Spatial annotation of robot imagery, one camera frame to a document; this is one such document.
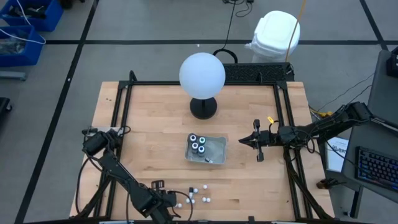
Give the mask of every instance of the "white globe lamp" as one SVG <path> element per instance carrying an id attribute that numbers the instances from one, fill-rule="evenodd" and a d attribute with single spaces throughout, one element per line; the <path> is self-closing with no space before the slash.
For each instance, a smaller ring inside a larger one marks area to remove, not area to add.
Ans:
<path id="1" fill-rule="evenodd" d="M 224 66 L 212 54 L 193 54 L 181 65 L 180 84 L 192 97 L 190 109 L 198 119 L 208 119 L 216 113 L 214 96 L 221 91 L 224 82 Z"/>

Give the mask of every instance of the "blue storage crate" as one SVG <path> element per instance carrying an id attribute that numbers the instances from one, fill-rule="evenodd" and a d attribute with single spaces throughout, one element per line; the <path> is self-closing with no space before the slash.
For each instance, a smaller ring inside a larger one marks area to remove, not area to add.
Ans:
<path id="1" fill-rule="evenodd" d="M 19 2 L 22 7 L 24 7 L 27 3 L 38 3 L 48 6 L 47 10 L 45 11 L 45 19 L 29 17 L 27 19 L 37 31 L 55 30 L 55 27 L 57 26 L 58 21 L 63 13 L 63 9 L 58 0 L 19 0 Z M 23 17 L 12 17 L 7 15 L 11 6 L 19 7 L 17 0 L 8 0 L 6 5 L 0 11 L 0 18 L 4 19 L 10 26 L 28 25 Z"/>
<path id="2" fill-rule="evenodd" d="M 43 42 L 41 36 L 35 31 L 35 28 L 32 26 L 0 27 L 0 29 L 11 35 L 25 32 L 29 34 L 27 39 Z M 6 38 L 10 37 L 0 32 L 0 39 Z M 19 54 L 0 55 L 0 67 L 35 65 L 39 60 L 42 48 L 42 44 L 26 42 L 24 50 Z"/>

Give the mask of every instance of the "metal tray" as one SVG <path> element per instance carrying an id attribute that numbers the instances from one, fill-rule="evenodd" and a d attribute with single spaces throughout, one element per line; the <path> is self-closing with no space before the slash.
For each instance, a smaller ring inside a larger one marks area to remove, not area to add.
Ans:
<path id="1" fill-rule="evenodd" d="M 189 141 L 189 134 L 187 136 L 187 149 L 185 150 L 185 158 L 189 161 L 193 162 L 204 162 L 207 164 L 224 164 L 226 160 L 226 143 L 227 140 L 225 137 L 209 137 L 209 136 L 197 136 L 197 139 L 200 137 L 206 138 L 206 143 L 204 144 L 205 147 L 205 155 L 200 157 L 198 154 L 192 152 L 192 144 Z M 213 162 L 207 162 L 205 159 L 209 158 Z"/>

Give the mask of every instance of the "wooden table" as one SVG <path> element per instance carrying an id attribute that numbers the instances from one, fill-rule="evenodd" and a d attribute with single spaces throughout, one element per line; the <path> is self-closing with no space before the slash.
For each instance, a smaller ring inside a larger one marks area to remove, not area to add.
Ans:
<path id="1" fill-rule="evenodd" d="M 109 126 L 118 82 L 104 82 L 93 119 L 93 126 Z M 303 83 L 288 83 L 290 104 L 295 125 L 311 123 Z M 284 119 L 287 121 L 283 93 L 280 91 Z M 257 221 L 294 220 L 286 166 L 281 147 L 263 147 L 264 161 L 256 162 L 257 151 L 238 139 L 253 132 L 252 123 L 260 119 L 262 129 L 269 125 L 268 116 L 277 119 L 275 98 L 271 86 L 224 86 L 216 96 L 218 111 L 208 120 L 194 118 L 189 109 L 191 98 L 180 86 L 133 86 L 127 125 L 132 131 L 125 135 L 121 163 L 139 181 L 150 186 L 153 180 L 164 179 L 166 189 L 188 193 L 196 187 L 192 220 L 242 220 L 254 216 Z M 277 131 L 273 125 L 272 132 Z M 187 134 L 224 136 L 228 140 L 227 160 L 222 166 L 199 164 L 185 160 Z M 318 154 L 302 150 L 302 160 L 308 189 L 325 211 L 334 217 L 327 190 L 317 189 L 316 183 L 325 178 Z M 90 164 L 84 168 L 79 194 L 80 208 L 89 201 L 96 189 L 100 173 Z M 304 217 L 302 195 L 297 188 L 301 215 Z M 127 192 L 118 184 L 112 219 L 126 218 Z M 202 197 L 211 197 L 203 203 Z M 104 214 L 108 193 L 104 194 L 101 214 Z M 176 212 L 186 220 L 190 206 L 185 198 Z M 72 206 L 71 215 L 75 215 Z M 132 205 L 130 219 L 142 220 Z"/>

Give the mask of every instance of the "floor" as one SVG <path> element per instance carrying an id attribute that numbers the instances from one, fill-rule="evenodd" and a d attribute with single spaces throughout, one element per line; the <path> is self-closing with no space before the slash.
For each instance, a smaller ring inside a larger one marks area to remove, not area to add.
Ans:
<path id="1" fill-rule="evenodd" d="M 233 18 L 227 49 L 239 62 L 250 62 L 252 53 L 243 43 L 250 42 L 259 18 L 273 10 L 297 16 L 300 7 L 301 1 L 255 1 L 252 13 Z M 397 8 L 396 0 L 307 1 L 301 41 L 290 62 L 313 108 L 368 77 L 379 51 L 398 45 Z M 18 220 L 67 218 L 83 157 L 80 131 L 91 123 L 101 82 L 125 80 L 130 70 L 140 80 L 178 80 L 186 57 L 222 46 L 231 10 L 232 5 L 221 0 L 75 1 L 54 32 L 42 33 L 48 44 L 36 66 L 0 68 L 29 75 L 25 82 L 0 80 L 0 96 L 14 105 L 0 130 L 2 223 L 15 222 L 39 154 L 43 157 L 47 151 L 30 205 L 21 208 Z M 233 62 L 227 55 L 219 58 Z M 336 110 L 371 79 L 323 110 Z M 368 96 L 365 91 L 358 100 L 367 102 Z M 349 210 L 353 192 L 336 187 L 330 193 L 336 216 L 352 220 L 343 212 Z M 397 204 L 366 190 L 359 218 L 352 221 L 393 223 L 397 209 Z"/>

